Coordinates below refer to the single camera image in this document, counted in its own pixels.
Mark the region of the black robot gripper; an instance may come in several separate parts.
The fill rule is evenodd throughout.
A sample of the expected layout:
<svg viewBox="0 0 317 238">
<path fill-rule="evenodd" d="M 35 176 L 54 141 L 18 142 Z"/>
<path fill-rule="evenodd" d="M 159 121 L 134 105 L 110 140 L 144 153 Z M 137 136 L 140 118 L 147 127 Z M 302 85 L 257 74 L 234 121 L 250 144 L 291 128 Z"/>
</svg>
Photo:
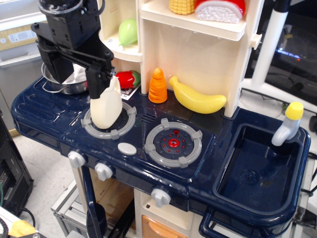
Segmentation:
<svg viewBox="0 0 317 238">
<path fill-rule="evenodd" d="M 73 64 L 84 67 L 91 99 L 101 96 L 114 74 L 113 53 L 99 39 L 105 6 L 95 0 L 40 0 L 47 22 L 32 25 L 52 77 L 62 84 L 74 72 Z"/>
</svg>

